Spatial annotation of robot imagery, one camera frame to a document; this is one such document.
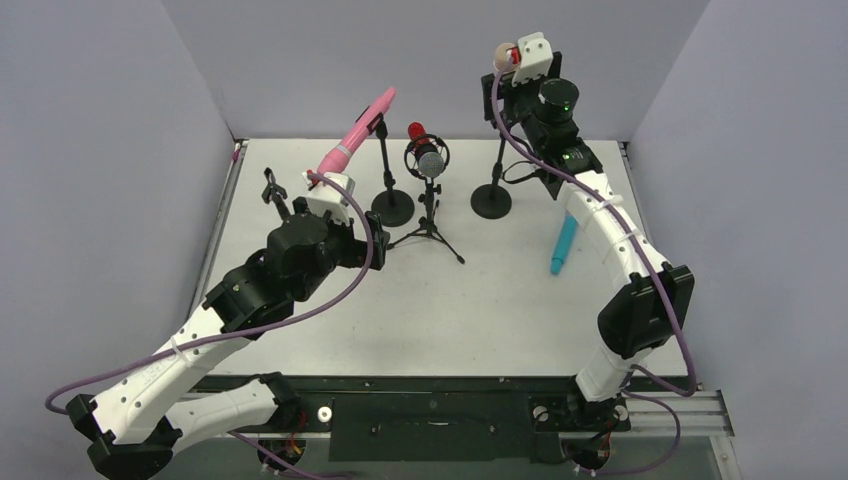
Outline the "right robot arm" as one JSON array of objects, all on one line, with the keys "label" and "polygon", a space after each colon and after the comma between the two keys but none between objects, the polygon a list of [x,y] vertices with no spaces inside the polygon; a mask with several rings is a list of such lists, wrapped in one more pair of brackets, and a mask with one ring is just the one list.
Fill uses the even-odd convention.
[{"label": "right robot arm", "polygon": [[[576,376],[578,391],[564,400],[566,418],[588,427],[640,372],[679,396],[698,386],[682,327],[694,288],[685,265],[673,266],[659,253],[621,205],[594,152],[573,119],[577,87],[560,77],[561,55],[548,48],[503,44],[494,73],[481,79],[484,118],[536,168],[553,199],[561,199],[596,249],[616,290],[597,317],[600,344]],[[675,339],[688,384],[675,387],[643,364]]]}]

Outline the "teal microphone black stand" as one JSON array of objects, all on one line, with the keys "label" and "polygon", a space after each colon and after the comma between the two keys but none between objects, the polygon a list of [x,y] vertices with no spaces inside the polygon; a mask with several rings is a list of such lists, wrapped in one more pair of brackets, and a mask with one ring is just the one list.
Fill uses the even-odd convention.
[{"label": "teal microphone black stand", "polygon": [[271,168],[266,167],[263,175],[266,179],[266,186],[262,191],[261,198],[265,204],[274,205],[281,222],[284,223],[291,216],[287,205],[288,193],[277,183],[275,174]]}]

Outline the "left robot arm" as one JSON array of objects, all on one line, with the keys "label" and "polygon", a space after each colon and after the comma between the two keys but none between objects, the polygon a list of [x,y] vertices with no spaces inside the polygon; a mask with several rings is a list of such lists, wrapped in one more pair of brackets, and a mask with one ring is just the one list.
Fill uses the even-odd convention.
[{"label": "left robot arm", "polygon": [[249,376],[240,386],[197,400],[185,394],[230,355],[293,315],[337,268],[379,270],[389,242],[381,218],[366,212],[366,238],[350,223],[317,215],[297,199],[264,248],[230,270],[206,295],[154,361],[113,387],[80,394],[66,406],[89,441],[95,470],[109,479],[148,479],[179,452],[248,426],[285,430],[301,412],[298,394],[278,372]]}]

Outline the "beige microphone black stand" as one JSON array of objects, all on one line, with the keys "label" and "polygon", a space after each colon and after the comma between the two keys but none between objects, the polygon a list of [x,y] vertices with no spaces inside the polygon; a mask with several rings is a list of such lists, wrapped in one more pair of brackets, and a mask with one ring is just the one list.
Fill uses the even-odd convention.
[{"label": "beige microphone black stand", "polygon": [[496,161],[493,164],[491,180],[488,184],[477,187],[470,198],[472,210],[484,219],[501,219],[508,215],[512,208],[511,195],[500,185],[504,170],[505,147],[506,140],[503,135],[500,135],[500,144]]}]

